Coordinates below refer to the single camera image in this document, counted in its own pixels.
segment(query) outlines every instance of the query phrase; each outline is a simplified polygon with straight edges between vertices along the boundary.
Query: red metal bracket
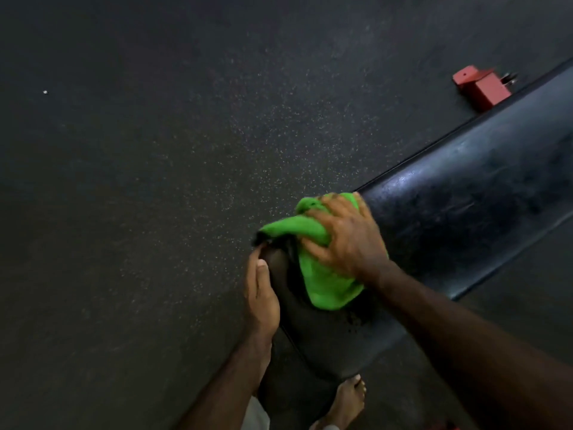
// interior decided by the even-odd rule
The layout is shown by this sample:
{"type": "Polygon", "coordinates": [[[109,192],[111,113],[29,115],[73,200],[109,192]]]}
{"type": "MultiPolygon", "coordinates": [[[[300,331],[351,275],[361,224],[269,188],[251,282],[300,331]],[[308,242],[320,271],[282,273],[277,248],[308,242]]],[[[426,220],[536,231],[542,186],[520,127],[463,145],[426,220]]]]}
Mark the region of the red metal bracket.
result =
{"type": "Polygon", "coordinates": [[[480,71],[470,65],[456,72],[452,79],[472,105],[485,112],[511,96],[507,86],[513,84],[516,77],[516,74],[506,74],[499,78],[493,69],[480,71]]]}

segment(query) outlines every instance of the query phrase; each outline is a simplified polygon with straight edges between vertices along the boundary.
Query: forearm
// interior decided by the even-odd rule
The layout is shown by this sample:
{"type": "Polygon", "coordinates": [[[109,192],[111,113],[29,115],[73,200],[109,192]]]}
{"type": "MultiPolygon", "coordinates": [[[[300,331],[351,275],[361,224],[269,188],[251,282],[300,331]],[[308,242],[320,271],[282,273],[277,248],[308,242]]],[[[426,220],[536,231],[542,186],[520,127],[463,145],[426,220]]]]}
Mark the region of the forearm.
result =
{"type": "Polygon", "coordinates": [[[199,393],[178,430],[240,429],[251,395],[270,358],[270,338],[249,334],[199,393]]]}
{"type": "Polygon", "coordinates": [[[573,426],[573,370],[397,267],[374,289],[483,428],[573,426]]]}

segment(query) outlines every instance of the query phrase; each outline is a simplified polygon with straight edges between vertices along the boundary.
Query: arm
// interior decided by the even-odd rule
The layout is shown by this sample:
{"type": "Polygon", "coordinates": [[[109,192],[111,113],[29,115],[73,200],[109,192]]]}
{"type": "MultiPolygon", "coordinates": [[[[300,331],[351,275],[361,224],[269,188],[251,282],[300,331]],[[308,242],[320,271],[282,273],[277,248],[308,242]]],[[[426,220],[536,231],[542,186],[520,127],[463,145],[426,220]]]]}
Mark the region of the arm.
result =
{"type": "Polygon", "coordinates": [[[573,428],[573,368],[517,340],[405,274],[387,257],[362,198],[323,199],[332,216],[309,215],[331,233],[319,261],[373,289],[412,334],[440,376],[483,429],[573,428]]]}
{"type": "Polygon", "coordinates": [[[245,298],[247,330],[211,382],[185,413],[178,430],[240,429],[251,395],[261,383],[269,362],[280,309],[270,288],[269,269],[258,248],[249,257],[245,298]]]}

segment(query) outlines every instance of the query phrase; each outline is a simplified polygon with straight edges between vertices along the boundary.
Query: weight bench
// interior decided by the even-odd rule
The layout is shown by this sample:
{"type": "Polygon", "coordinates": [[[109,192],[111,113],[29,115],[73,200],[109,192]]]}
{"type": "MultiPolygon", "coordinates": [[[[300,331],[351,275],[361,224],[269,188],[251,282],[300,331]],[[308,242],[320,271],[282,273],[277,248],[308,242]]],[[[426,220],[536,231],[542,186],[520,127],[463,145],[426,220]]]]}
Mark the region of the weight bench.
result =
{"type": "MultiPolygon", "coordinates": [[[[573,211],[573,62],[358,189],[390,257],[458,299],[573,211]]],[[[368,290],[338,311],[310,303],[292,237],[263,252],[281,326],[321,377],[358,373],[404,329],[368,290]]]]}

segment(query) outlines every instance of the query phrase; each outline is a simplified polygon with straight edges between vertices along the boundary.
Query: bare foot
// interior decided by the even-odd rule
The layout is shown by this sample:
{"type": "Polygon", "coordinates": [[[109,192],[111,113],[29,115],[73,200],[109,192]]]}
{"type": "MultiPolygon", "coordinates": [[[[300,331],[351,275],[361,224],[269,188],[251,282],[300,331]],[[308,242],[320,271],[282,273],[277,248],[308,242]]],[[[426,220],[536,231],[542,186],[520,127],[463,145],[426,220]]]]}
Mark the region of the bare foot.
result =
{"type": "Polygon", "coordinates": [[[321,430],[330,425],[337,426],[340,430],[346,430],[364,409],[365,395],[366,385],[359,374],[340,383],[330,410],[312,424],[309,430],[321,430]]]}

